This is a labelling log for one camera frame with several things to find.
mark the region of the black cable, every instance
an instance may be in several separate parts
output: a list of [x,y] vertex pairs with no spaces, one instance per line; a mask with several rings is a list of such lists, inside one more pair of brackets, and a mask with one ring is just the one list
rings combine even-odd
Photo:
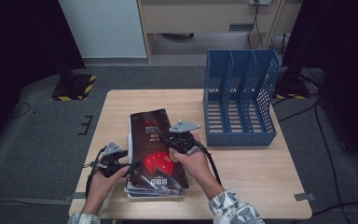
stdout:
[[251,39],[250,39],[250,35],[251,35],[251,32],[253,30],[253,27],[255,26],[255,29],[257,30],[257,33],[258,33],[258,37],[260,38],[260,44],[261,44],[261,48],[263,48],[263,40],[261,38],[261,34],[260,34],[260,31],[258,30],[258,23],[257,23],[257,14],[258,14],[258,0],[255,0],[255,17],[254,17],[254,21],[253,21],[253,24],[252,24],[252,29],[249,31],[247,37],[248,37],[248,44],[249,44],[249,48],[250,49],[253,49],[252,48],[252,45],[251,45]]
[[285,39],[286,39],[286,33],[283,33],[282,48],[281,48],[282,57],[283,57],[283,55],[284,55],[284,42],[285,42]]
[[275,50],[276,53],[279,53],[278,50],[275,49],[275,44],[274,44],[274,39],[273,39],[274,36],[275,35],[273,35],[272,38],[271,38],[272,49]]
[[216,178],[217,183],[219,183],[220,185],[222,185],[222,182],[220,181],[219,173],[217,173],[216,165],[214,164],[214,161],[213,161],[213,159],[212,159],[211,153],[208,152],[208,150],[206,149],[206,147],[205,147],[201,142],[198,142],[198,141],[194,141],[194,142],[195,142],[195,145],[196,145],[197,147],[199,147],[199,148],[206,154],[206,157],[208,158],[208,161],[209,161],[209,163],[210,163],[211,166],[212,166],[213,173],[214,173],[214,178]]
[[300,115],[300,114],[303,114],[303,113],[305,113],[305,112],[307,112],[307,111],[312,110],[312,108],[313,108],[315,105],[317,105],[321,100],[322,100],[322,99],[319,98],[311,107],[308,107],[308,108],[305,108],[305,109],[303,109],[303,110],[301,110],[301,111],[298,111],[298,112],[296,112],[295,114],[292,114],[292,115],[290,115],[290,116],[287,116],[287,117],[284,118],[284,119],[278,119],[278,122],[285,121],[285,120],[290,119],[290,118],[292,118],[292,117],[294,117],[294,116],[297,116],[297,115]]
[[292,95],[291,98],[284,98],[284,99],[281,99],[280,101],[278,102],[275,102],[274,104],[272,105],[277,105],[277,104],[280,104],[281,102],[287,100],[287,99],[295,99],[296,96],[301,96],[301,95],[298,95],[298,94],[295,94],[295,95]]
[[89,195],[89,190],[90,190],[90,185],[91,185],[91,180],[94,177],[95,173],[97,173],[99,170],[95,170],[96,164],[98,163],[98,159],[101,156],[101,153],[103,153],[103,151],[106,149],[106,147],[101,148],[101,150],[98,152],[97,157],[95,158],[95,161],[92,161],[90,164],[85,164],[83,167],[89,167],[91,166],[91,172],[89,172],[89,177],[87,178],[87,184],[86,184],[86,199],[87,196]]
[[317,18],[316,22],[313,23],[310,30],[307,31],[307,35],[303,38],[303,41],[298,46],[296,52],[293,54],[292,58],[287,64],[293,65],[295,63],[298,63],[301,60],[301,56],[303,54],[303,51],[305,50],[305,47],[307,46],[309,39],[311,38],[311,35],[313,34],[313,31],[316,29],[319,22],[322,20],[322,17],[327,12],[327,9],[330,8],[334,0],[330,0],[328,3],[325,4],[325,7],[323,11],[319,14],[319,17]]
[[[333,172],[334,184],[335,184],[335,188],[336,188],[336,194],[337,194],[337,198],[338,198],[338,203],[339,203],[339,204],[342,204],[342,201],[341,201],[341,193],[339,192],[339,187],[338,187],[336,168],[335,168],[334,163],[333,163],[333,158],[332,158],[332,156],[331,156],[330,148],[328,147],[326,138],[325,138],[325,136],[324,136],[324,130],[323,130],[322,125],[321,125],[321,122],[320,122],[320,120],[319,120],[318,110],[317,110],[317,104],[314,105],[314,112],[315,112],[316,121],[318,122],[319,131],[321,132],[322,138],[323,138],[323,140],[324,140],[324,147],[325,147],[325,149],[326,149],[326,152],[327,152],[327,155],[328,155],[328,159],[330,160],[330,165],[331,165],[331,169],[332,169],[332,172]],[[351,222],[350,222],[350,220],[348,219],[348,216],[347,216],[347,213],[345,212],[344,206],[341,205],[341,206],[340,206],[340,209],[341,209],[342,215],[345,217],[345,220],[350,224]]]
[[315,79],[319,84],[321,84],[323,81],[320,80],[319,78],[317,78],[312,71],[310,71],[310,68],[307,68],[308,72],[310,73],[310,75],[313,77],[313,79]]
[[318,81],[315,81],[310,77],[307,77],[303,71],[300,71],[299,77],[301,77],[305,81],[309,82],[316,89],[316,91],[318,91],[319,88],[321,88],[321,84]]
[[0,204],[38,204],[38,205],[70,205],[71,202],[51,199],[0,198]]
[[[313,217],[319,216],[320,214],[323,214],[323,213],[325,213],[325,212],[328,212],[328,211],[330,211],[330,210],[332,210],[332,209],[335,209],[335,208],[338,208],[338,207],[339,207],[339,208],[341,209],[341,212],[342,212],[342,214],[343,214],[345,220],[346,220],[349,224],[351,224],[351,222],[349,221],[348,216],[347,216],[347,214],[346,214],[346,212],[345,212],[344,207],[345,207],[345,206],[351,206],[351,205],[358,205],[358,202],[343,203],[342,200],[341,200],[341,195],[340,195],[340,192],[339,192],[339,187],[338,187],[338,182],[337,182],[336,169],[335,169],[335,166],[334,166],[334,163],[333,163],[333,159],[332,159],[332,156],[331,156],[331,153],[330,153],[330,148],[329,148],[328,145],[327,145],[327,141],[326,141],[326,139],[325,139],[324,131],[323,131],[321,122],[320,122],[320,120],[319,120],[318,112],[317,112],[317,104],[318,104],[320,101],[321,101],[321,99],[318,99],[318,100],[316,101],[316,103],[315,103],[311,108],[314,108],[315,118],[316,118],[317,123],[318,123],[319,131],[321,132],[322,138],[323,138],[323,140],[324,140],[324,146],[325,146],[325,148],[326,148],[327,155],[328,155],[329,160],[330,160],[330,165],[331,165],[331,167],[332,167],[332,172],[333,172],[333,177],[334,177],[334,182],[335,182],[335,188],[336,188],[336,193],[337,193],[337,198],[338,198],[338,204],[333,205],[333,206],[328,207],[328,208],[325,208],[325,209],[322,210],[322,211],[313,213],[312,216],[313,216]],[[293,221],[292,224],[298,223],[298,222],[300,222],[300,221],[301,221],[301,220]]]
[[23,113],[23,114],[21,114],[21,115],[15,116],[15,117],[9,116],[9,117],[7,118],[7,120],[20,118],[20,117],[22,117],[22,116],[28,114],[28,112],[30,112],[30,110],[31,110],[31,105],[30,105],[30,104],[28,104],[28,103],[26,103],[26,102],[18,102],[17,105],[18,105],[18,104],[28,105],[27,111],[25,111],[25,113]]

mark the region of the patterned sleeve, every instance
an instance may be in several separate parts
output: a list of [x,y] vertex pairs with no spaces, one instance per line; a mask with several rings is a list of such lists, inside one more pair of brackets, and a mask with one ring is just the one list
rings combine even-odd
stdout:
[[101,220],[92,214],[74,213],[69,217],[68,224],[101,224]]
[[213,223],[264,223],[255,208],[246,202],[241,202],[231,189],[212,198],[209,201],[209,208],[214,214]]

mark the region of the book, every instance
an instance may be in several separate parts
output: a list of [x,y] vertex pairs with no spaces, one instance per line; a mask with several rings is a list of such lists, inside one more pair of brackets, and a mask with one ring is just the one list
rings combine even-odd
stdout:
[[130,115],[129,160],[140,162],[127,179],[129,198],[178,198],[188,189],[185,169],[174,162],[158,134],[170,134],[171,124],[165,109]]

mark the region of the black stand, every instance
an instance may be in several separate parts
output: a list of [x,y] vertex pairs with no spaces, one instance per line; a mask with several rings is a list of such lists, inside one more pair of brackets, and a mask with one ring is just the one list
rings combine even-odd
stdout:
[[[45,49],[50,62],[60,75],[60,81],[54,92],[51,94],[51,100],[85,99],[89,94],[95,76],[92,74],[75,75],[72,72],[70,65],[71,58],[64,54],[65,50],[69,47],[62,43],[59,45],[59,41],[62,40],[60,39],[58,32],[53,32],[55,22],[60,22],[61,26],[69,31],[66,37],[72,40],[75,45],[74,51],[76,52],[76,54],[72,54],[71,56],[78,58],[78,60],[81,61],[81,66],[78,66],[77,68],[85,68],[86,66],[81,59],[80,52],[76,47],[72,33],[70,33],[70,28],[66,19],[55,21],[54,8],[44,8],[44,4],[40,3],[40,1],[17,0],[17,3],[25,12],[29,12],[33,17],[34,28],[39,33],[41,45]],[[58,2],[56,3],[56,8],[60,10],[59,13],[64,17]]]
[[301,76],[301,68],[281,70],[275,85],[274,98],[310,98],[310,91]]
[[297,17],[292,34],[290,35],[285,57],[282,60],[282,65],[287,66],[288,68],[282,81],[277,85],[277,94],[290,93],[310,98],[308,88],[300,78],[303,77],[307,81],[310,81],[310,79],[301,74],[301,69],[310,58],[309,55],[319,47],[318,45],[315,46],[315,41],[312,40],[323,38],[323,36],[315,36],[314,31],[319,26],[323,25],[320,21],[324,17],[327,9],[329,9],[333,0],[321,0],[319,2],[309,0],[306,2],[307,4],[311,2],[315,5],[315,8],[314,10],[309,10],[309,12],[307,11],[308,13],[304,15],[304,10],[307,10],[307,7],[304,7],[306,4],[302,4],[301,6],[299,13],[302,13],[302,16]]
[[88,95],[88,87],[93,84],[94,75],[72,75],[74,81],[74,86],[64,84],[62,78],[58,82],[54,92],[51,94],[52,100],[62,100],[63,97],[66,97],[70,100],[82,100],[85,99]]
[[275,98],[295,98],[295,96],[310,98],[310,91],[302,79],[297,79],[295,83],[278,83],[275,88]]

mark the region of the gray carpet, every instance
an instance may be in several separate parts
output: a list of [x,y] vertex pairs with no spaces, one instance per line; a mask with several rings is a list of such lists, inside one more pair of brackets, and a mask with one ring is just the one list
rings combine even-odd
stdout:
[[[101,113],[105,95],[117,89],[203,88],[204,66],[106,66],[90,67],[97,76],[87,100],[49,100],[58,76],[26,87],[11,119],[0,132],[0,198],[62,201],[72,195]],[[312,106],[318,96],[285,100],[274,106],[283,119]],[[319,106],[331,151],[342,202],[358,202],[358,155],[343,151],[329,117]],[[92,122],[86,135],[82,123]],[[299,177],[313,212],[337,204],[332,168],[313,109],[281,123]],[[69,205],[0,203],[0,223],[66,223]],[[358,205],[345,208],[351,223],[358,223]],[[293,220],[266,220],[291,223]],[[339,208],[299,223],[346,223]]]

